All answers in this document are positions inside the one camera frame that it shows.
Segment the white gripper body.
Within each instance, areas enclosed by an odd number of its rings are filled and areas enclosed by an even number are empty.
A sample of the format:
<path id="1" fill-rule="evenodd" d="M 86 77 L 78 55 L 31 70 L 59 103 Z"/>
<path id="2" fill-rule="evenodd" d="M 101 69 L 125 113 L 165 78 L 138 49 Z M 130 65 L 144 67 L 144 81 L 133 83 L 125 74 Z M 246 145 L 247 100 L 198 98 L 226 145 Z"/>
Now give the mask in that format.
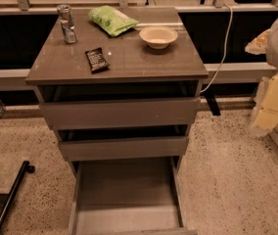
<path id="1" fill-rule="evenodd" d="M 264 77 L 258 85 L 250 123 L 250 132 L 265 136 L 278 124 L 278 73 Z"/>

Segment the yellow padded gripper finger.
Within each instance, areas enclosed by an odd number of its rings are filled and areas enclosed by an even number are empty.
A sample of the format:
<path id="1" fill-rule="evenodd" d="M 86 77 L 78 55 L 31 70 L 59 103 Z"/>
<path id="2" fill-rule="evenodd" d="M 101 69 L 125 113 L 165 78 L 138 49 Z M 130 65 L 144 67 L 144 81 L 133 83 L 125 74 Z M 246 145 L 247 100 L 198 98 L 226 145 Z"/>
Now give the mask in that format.
<path id="1" fill-rule="evenodd" d="M 267 39 L 270 30 L 267 29 L 251 41 L 246 47 L 245 51 L 249 54 L 260 55 L 266 52 Z"/>

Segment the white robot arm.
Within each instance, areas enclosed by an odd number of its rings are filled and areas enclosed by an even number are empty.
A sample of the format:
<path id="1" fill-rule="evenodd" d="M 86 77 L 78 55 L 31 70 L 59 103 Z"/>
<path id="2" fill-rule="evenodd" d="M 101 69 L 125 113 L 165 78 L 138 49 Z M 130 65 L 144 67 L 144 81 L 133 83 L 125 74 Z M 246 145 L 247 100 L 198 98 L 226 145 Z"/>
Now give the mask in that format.
<path id="1" fill-rule="evenodd" d="M 263 77 L 255 94 L 250 131 L 255 136 L 265 136 L 278 124 L 278 19 L 270 29 L 250 42 L 245 51 L 264 54 L 266 62 L 277 69 L 272 77 Z"/>

